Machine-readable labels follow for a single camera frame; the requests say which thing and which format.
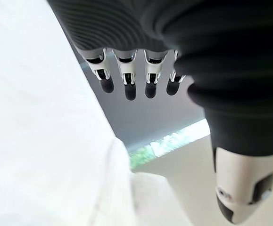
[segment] black fingertip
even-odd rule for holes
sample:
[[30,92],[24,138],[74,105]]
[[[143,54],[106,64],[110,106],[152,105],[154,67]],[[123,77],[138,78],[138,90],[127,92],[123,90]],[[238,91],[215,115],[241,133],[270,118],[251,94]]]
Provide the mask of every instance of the black fingertip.
[[154,83],[150,83],[150,84],[146,83],[146,91],[145,91],[145,93],[146,93],[147,98],[151,99],[151,98],[155,97],[155,95],[156,95],[156,84],[154,84]]
[[114,90],[114,85],[111,77],[108,80],[102,79],[100,81],[100,85],[106,93],[112,93],[112,91]]
[[136,98],[136,86],[135,84],[125,85],[125,96],[127,100],[134,100]]
[[171,79],[168,81],[166,86],[166,92],[168,95],[173,96],[177,93],[180,83],[177,81],[172,82]]

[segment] robotic finger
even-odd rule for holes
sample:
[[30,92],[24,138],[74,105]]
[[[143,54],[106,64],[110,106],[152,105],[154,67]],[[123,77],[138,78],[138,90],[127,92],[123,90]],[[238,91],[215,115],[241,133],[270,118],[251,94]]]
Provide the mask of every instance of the robotic finger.
[[106,57],[106,48],[94,50],[81,50],[76,48],[86,63],[92,70],[92,73],[100,81],[103,91],[111,93],[114,89],[113,81],[110,76],[110,69]]
[[[178,57],[178,51],[174,50],[174,54],[175,54],[174,57],[176,61]],[[178,73],[176,73],[175,70],[171,72],[168,85],[166,87],[166,92],[168,95],[173,96],[177,93],[179,85],[182,82],[182,80],[185,78],[185,76],[186,75],[179,75]]]
[[125,96],[128,100],[134,100],[136,98],[134,60],[137,50],[113,50],[113,52],[123,79]]
[[168,51],[153,52],[144,50],[146,59],[146,89],[147,98],[153,98],[156,95],[156,86],[160,77],[162,64]]

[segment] robotic hand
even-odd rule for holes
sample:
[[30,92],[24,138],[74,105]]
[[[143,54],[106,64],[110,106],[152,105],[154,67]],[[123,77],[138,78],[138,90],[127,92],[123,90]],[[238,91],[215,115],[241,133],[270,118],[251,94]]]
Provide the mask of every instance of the robotic hand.
[[273,189],[273,1],[48,2],[106,92],[105,48],[115,50],[129,100],[136,49],[145,49],[149,98],[167,51],[179,51],[167,92],[192,76],[188,94],[210,127],[220,210],[234,224],[252,215]]

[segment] white fabric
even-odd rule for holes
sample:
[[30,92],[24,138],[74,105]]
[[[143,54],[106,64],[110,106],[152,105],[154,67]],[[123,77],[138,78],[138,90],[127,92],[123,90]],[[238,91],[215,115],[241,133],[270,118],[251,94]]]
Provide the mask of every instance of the white fabric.
[[44,0],[0,0],[6,225],[189,225],[164,178],[130,172],[126,149]]

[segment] green foliage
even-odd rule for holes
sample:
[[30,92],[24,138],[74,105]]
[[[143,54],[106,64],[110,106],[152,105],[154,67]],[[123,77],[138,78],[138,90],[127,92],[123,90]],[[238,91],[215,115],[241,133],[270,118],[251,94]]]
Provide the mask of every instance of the green foliage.
[[150,145],[139,148],[136,152],[130,153],[129,156],[132,169],[156,158]]

